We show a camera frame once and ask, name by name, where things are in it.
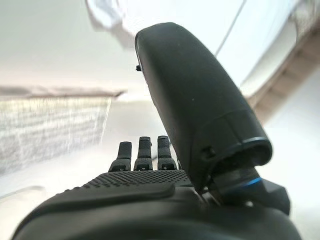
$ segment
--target white wall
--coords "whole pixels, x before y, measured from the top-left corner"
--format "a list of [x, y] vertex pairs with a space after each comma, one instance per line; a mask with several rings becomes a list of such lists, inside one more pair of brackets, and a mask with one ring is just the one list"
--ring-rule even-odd
[[273, 143], [262, 177], [286, 187], [291, 218], [303, 239], [320, 234], [320, 68], [292, 95], [265, 130]]

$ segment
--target black plastic casing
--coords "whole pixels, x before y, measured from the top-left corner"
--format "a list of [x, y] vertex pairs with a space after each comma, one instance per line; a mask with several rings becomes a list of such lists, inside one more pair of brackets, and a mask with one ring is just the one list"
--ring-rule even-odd
[[157, 24], [138, 32], [135, 49], [153, 103], [197, 191], [212, 174], [270, 160], [271, 143], [247, 101], [189, 31]]

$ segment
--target robotic hand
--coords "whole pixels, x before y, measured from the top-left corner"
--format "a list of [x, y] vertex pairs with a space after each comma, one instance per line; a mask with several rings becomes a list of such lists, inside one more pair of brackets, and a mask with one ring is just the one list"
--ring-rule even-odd
[[300, 240], [286, 190], [262, 179], [272, 146], [208, 49], [174, 23], [140, 31], [135, 49], [169, 138], [121, 142], [109, 171], [42, 203], [12, 240]]

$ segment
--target white ceiling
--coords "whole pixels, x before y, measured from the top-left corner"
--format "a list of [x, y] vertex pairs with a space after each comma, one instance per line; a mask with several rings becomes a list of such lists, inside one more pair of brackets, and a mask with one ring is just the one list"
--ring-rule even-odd
[[[131, 9], [123, 20], [123, 27], [131, 32], [175, 21], [215, 53], [243, 0], [196, 5], [194, 1], [174, 1], [170, 7], [171, 1], [120, 2]], [[217, 56], [238, 86], [277, 37], [295, 2], [245, 2]], [[135, 71], [135, 50], [123, 47], [115, 31], [94, 29], [84, 0], [1, 1], [0, 22], [0, 85], [102, 87], [128, 90], [133, 99], [149, 95], [142, 74]]]

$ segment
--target blue led light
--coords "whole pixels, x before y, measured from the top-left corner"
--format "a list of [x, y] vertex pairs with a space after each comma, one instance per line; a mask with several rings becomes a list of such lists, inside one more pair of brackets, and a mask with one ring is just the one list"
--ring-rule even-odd
[[244, 187], [252, 185], [252, 184], [256, 184], [257, 182], [259, 182], [261, 180], [261, 177], [257, 177], [255, 179], [252, 179], [251, 181], [248, 181], [245, 185], [243, 185]]

